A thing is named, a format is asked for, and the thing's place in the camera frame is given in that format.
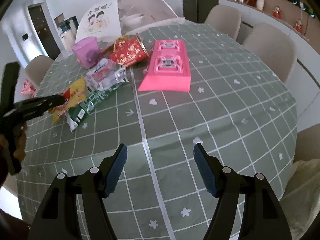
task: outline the yellow snack bag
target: yellow snack bag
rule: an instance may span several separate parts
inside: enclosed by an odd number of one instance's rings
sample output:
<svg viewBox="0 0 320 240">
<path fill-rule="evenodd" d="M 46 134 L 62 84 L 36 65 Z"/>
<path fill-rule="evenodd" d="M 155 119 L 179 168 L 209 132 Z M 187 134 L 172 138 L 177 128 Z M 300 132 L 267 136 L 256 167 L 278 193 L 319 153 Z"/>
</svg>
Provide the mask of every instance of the yellow snack bag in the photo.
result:
<svg viewBox="0 0 320 240">
<path fill-rule="evenodd" d="M 62 106 L 56 106 L 49 110 L 53 114 L 52 123 L 57 122 L 68 110 L 75 107 L 87 99 L 86 83 L 84 77 L 73 82 L 70 87 L 62 94 L 66 102 Z"/>
</svg>

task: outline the candy package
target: candy package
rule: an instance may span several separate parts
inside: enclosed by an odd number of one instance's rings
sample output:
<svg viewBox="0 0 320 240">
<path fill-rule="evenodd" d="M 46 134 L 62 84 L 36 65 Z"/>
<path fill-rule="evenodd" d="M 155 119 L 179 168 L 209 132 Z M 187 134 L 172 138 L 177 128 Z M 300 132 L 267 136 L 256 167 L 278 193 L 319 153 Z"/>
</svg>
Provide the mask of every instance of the candy package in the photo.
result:
<svg viewBox="0 0 320 240">
<path fill-rule="evenodd" d="M 65 104 L 49 110 L 49 113 L 53 115 L 52 123 L 57 122 L 71 107 L 75 107 L 87 99 L 84 77 L 73 82 L 62 95 L 66 99 Z"/>
<path fill-rule="evenodd" d="M 113 85 L 126 81 L 125 68 L 106 58 L 100 60 L 86 75 L 86 82 L 99 91 L 108 90 Z"/>
<path fill-rule="evenodd" d="M 123 83 L 118 83 L 105 91 L 93 90 L 86 101 L 82 102 L 76 107 L 70 108 L 67 113 L 67 122 L 73 132 L 78 125 L 87 118 L 87 116 L 101 104 L 103 100 L 110 96 L 110 94 L 120 87 Z"/>
</svg>

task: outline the red tin can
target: red tin can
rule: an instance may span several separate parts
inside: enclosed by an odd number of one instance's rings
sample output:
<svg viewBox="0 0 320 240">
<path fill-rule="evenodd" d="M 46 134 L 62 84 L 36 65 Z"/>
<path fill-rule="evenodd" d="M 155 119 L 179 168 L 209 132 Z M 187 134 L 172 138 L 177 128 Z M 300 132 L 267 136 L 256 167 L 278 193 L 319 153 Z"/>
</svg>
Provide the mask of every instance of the red tin can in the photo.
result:
<svg viewBox="0 0 320 240">
<path fill-rule="evenodd" d="M 121 36 L 115 41 L 113 52 L 115 52 L 117 49 L 123 47 L 127 42 L 129 41 L 128 35 Z"/>
<path fill-rule="evenodd" d="M 109 59 L 129 67 L 149 57 L 149 54 L 138 36 L 126 41 L 122 47 L 119 47 L 109 56 Z"/>
</svg>

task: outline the pink packaging tray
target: pink packaging tray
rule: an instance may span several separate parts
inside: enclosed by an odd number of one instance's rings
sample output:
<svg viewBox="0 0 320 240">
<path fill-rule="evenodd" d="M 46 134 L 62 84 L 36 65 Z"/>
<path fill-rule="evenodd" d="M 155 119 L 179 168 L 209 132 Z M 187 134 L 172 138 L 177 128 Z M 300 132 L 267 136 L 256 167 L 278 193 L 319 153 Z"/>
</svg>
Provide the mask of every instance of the pink packaging tray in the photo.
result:
<svg viewBox="0 0 320 240">
<path fill-rule="evenodd" d="M 155 41 L 153 53 L 138 91 L 190 91 L 191 74 L 184 41 Z"/>
</svg>

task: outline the green snack bag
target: green snack bag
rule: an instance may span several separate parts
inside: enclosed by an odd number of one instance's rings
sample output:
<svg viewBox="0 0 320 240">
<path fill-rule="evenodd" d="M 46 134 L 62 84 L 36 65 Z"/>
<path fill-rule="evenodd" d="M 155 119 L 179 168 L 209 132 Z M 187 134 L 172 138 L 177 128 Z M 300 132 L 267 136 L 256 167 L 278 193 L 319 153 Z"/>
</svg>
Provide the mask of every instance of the green snack bag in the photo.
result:
<svg viewBox="0 0 320 240">
<path fill-rule="evenodd" d="M 67 113 L 67 122 L 70 126 L 71 132 L 73 132 L 81 122 L 87 118 L 87 116 L 101 104 L 103 100 L 108 98 L 114 90 L 120 87 L 123 83 L 115 84 L 110 89 L 105 91 L 93 90 L 86 101 L 72 107 Z"/>
</svg>

